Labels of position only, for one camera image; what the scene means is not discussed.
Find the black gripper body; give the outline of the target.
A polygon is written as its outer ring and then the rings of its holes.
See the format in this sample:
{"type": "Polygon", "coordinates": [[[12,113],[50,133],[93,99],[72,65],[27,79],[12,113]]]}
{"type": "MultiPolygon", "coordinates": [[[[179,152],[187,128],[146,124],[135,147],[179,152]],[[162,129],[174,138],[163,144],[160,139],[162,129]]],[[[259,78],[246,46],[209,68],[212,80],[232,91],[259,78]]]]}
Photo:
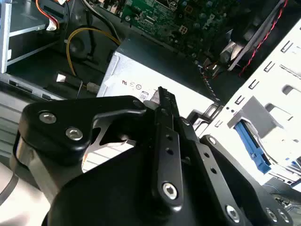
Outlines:
{"type": "Polygon", "coordinates": [[[165,208],[151,192],[153,154],[134,148],[68,182],[48,213],[49,226],[227,226],[193,162],[182,163],[183,206],[165,208]]]}

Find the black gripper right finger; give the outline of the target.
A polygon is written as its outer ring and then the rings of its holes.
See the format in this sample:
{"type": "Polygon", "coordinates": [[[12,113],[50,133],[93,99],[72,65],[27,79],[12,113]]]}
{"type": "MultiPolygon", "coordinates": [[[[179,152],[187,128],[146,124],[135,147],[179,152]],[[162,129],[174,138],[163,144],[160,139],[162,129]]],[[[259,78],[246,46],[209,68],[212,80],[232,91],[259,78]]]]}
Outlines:
{"type": "Polygon", "coordinates": [[[206,219],[211,226],[292,226],[293,219],[212,136],[198,138],[183,117],[175,119],[184,152],[206,190],[206,219]]]}

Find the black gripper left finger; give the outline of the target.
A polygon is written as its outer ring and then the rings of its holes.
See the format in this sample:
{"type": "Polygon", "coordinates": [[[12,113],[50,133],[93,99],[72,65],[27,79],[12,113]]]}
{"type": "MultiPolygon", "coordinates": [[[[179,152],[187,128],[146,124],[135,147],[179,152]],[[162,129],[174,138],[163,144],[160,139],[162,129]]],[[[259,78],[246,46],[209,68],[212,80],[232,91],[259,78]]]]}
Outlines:
{"type": "Polygon", "coordinates": [[[133,96],[30,104],[21,114],[14,155],[52,202],[68,182],[90,171],[82,170],[85,155],[101,144],[131,139],[136,145],[129,150],[153,154],[153,197],[167,209],[180,209],[182,168],[174,129],[179,112],[175,96],[166,89],[159,87],[155,97],[156,109],[133,96]]]}

